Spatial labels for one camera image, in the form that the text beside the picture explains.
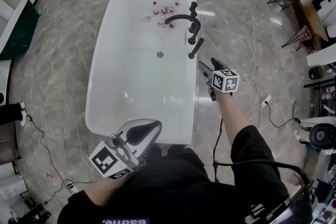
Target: wall outlet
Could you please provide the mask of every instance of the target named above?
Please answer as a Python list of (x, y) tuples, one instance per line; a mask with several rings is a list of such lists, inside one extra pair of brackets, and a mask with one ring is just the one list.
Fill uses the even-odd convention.
[(268, 96), (266, 97), (266, 99), (263, 100), (263, 102), (261, 103), (261, 107), (263, 108), (264, 106), (266, 106), (266, 103), (265, 103), (265, 102), (269, 103), (269, 100), (271, 100), (271, 96), (270, 96), (270, 95), (268, 95)]

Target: black and white marker cube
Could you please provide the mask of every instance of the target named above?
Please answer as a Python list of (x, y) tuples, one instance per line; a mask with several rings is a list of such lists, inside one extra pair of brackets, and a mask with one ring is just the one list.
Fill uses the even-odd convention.
[(104, 141), (98, 144), (89, 159), (103, 177), (118, 179), (133, 172)]
[(212, 73), (211, 86), (222, 93), (236, 92), (239, 78), (240, 76), (233, 70), (215, 70)]

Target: marble floor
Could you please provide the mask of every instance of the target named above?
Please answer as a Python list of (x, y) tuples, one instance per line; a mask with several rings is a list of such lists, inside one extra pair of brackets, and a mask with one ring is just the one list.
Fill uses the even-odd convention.
[[(46, 133), (44, 143), (50, 148), (54, 165), (64, 178), (73, 181), (91, 181), (91, 171), (80, 154), (80, 143), (74, 119), (67, 104), (57, 91), (51, 77), (50, 44), (53, 38), (55, 15), (58, 16), (54, 33), (54, 76), (58, 87), (69, 101), (76, 116), (85, 156), (101, 140), (85, 125), (85, 104), (90, 66), (99, 28), (109, 0), (38, 0), (36, 8), (42, 11), (32, 44), (22, 58), (15, 61), (11, 82), (10, 101), (25, 101), (27, 112), (38, 127)], [(306, 118), (309, 111), (309, 91), (303, 84), (309, 81), (306, 52), (295, 51), (295, 45), (283, 45), (297, 30), (298, 23), (291, 8), (282, 11), (268, 0), (248, 0), (255, 23), (256, 70), (255, 79), (259, 96), (248, 118), (259, 124), (259, 103), (271, 95), (272, 118), (282, 124), (291, 117), (292, 103), (297, 101), (296, 116)], [(253, 20), (246, 0), (197, 0), (200, 10), (211, 15), (201, 15), (201, 36), (205, 42), (198, 55), (206, 64), (217, 57), (236, 69), (239, 74), (249, 74), (254, 69)], [(209, 101), (205, 80), (200, 80), (198, 114), (195, 117), (195, 135), (192, 147), (204, 162), (208, 175), (214, 179), (212, 150), (218, 136), (220, 113), (216, 102)], [(241, 84), (234, 98), (241, 110), (247, 113), (254, 101), (257, 88), (254, 82)], [(267, 108), (261, 111), (260, 132), (269, 144), (277, 161), (303, 166), (306, 149), (292, 135), (295, 123), (276, 129), (269, 122)], [(18, 146), (22, 159), (17, 162), (25, 174), (28, 189), (41, 202), (49, 199), (59, 189), (60, 179), (50, 164), (47, 152), (39, 140), (41, 133), (30, 122), (18, 126)], [(230, 161), (230, 147), (223, 135), (217, 158)], [(284, 180), (293, 176), (281, 171)], [(220, 169), (219, 180), (233, 183), (230, 168)], [(46, 205), (52, 213), (51, 223), (67, 202), (69, 193), (63, 189)]]

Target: black shirt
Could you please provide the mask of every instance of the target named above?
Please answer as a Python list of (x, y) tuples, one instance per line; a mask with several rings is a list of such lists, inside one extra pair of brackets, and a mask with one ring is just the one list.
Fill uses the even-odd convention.
[[(233, 142), (232, 161), (261, 158), (273, 160), (258, 130), (245, 127)], [(288, 196), (275, 167), (233, 167), (235, 186), (211, 182), (203, 167), (197, 155), (186, 148), (131, 174), (103, 208), (84, 191), (74, 194), (58, 223), (113, 223), (108, 221), (112, 219), (121, 219), (115, 224), (245, 223), (251, 205), (276, 204)]]

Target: white bathtub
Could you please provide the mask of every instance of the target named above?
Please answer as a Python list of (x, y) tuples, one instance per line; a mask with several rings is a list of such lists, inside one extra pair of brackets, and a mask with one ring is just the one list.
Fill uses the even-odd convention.
[(158, 143), (189, 144), (196, 81), (196, 57), (188, 58), (191, 23), (174, 21), (162, 40), (166, 28), (142, 22), (154, 1), (157, 7), (178, 2), (178, 13), (190, 14), (196, 0), (110, 0), (92, 60), (86, 125), (110, 136), (126, 121), (154, 119), (162, 122)]

